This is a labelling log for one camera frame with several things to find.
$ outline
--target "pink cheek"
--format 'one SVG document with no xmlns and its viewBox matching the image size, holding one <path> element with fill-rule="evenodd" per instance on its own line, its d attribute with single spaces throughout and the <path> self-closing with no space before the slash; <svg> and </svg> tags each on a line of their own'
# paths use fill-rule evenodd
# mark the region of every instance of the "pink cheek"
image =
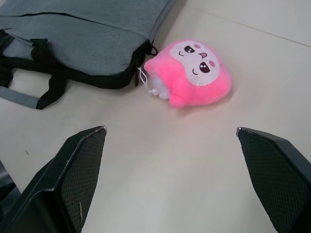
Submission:
<svg viewBox="0 0 311 233">
<path fill-rule="evenodd" d="M 215 63 L 213 61 L 209 61 L 209 64 L 212 66 L 212 67 L 215 67 Z"/>
</svg>

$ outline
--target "black strap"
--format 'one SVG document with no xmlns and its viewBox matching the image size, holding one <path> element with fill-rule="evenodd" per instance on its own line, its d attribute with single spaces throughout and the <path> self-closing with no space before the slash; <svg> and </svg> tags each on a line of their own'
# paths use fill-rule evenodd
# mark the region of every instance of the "black strap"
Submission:
<svg viewBox="0 0 311 233">
<path fill-rule="evenodd" d="M 12 79 L 12 68 L 0 65 L 0 97 L 39 110 L 61 98 L 65 93 L 67 84 L 66 79 L 52 75 L 49 80 L 49 90 L 41 98 L 36 98 L 8 89 Z"/>
<path fill-rule="evenodd" d="M 12 67 L 0 66 L 0 86 L 10 86 L 13 80 L 12 70 Z"/>
<path fill-rule="evenodd" d="M 65 93 L 66 85 L 66 79 L 53 75 L 49 80 L 49 90 L 41 96 L 37 103 L 36 109 L 42 110 L 61 98 Z"/>
<path fill-rule="evenodd" d="M 0 52 L 3 52 L 12 42 L 14 38 L 6 34 L 4 31 L 0 31 Z M 54 58 L 47 39 L 32 39 L 33 50 L 32 58 L 35 62 L 45 67 L 60 67 L 61 65 Z M 28 96 L 17 91 L 9 90 L 8 87 L 13 79 L 12 74 L 13 67 L 0 65 L 0 96 L 4 99 L 19 103 L 21 105 L 35 108 L 44 109 L 51 105 L 65 93 L 67 80 L 58 75 L 52 75 L 49 80 L 49 90 L 41 97 L 36 98 Z"/>
</svg>

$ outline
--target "beige floor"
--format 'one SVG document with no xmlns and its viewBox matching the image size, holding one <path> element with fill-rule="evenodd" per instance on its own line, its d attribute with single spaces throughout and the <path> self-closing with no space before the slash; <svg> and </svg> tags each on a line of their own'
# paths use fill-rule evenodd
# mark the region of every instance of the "beige floor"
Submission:
<svg viewBox="0 0 311 233">
<path fill-rule="evenodd" d="M 193 38 L 213 47 L 233 78 L 225 100 L 174 110 L 143 86 L 107 91 L 74 82 L 42 112 L 0 100 L 0 159 L 23 190 L 66 138 L 106 125 L 84 233 L 275 233 L 235 131 L 285 137 L 311 161 L 311 2 L 177 2 L 155 44 Z M 42 76 L 18 71 L 13 88 L 43 94 Z"/>
</svg>

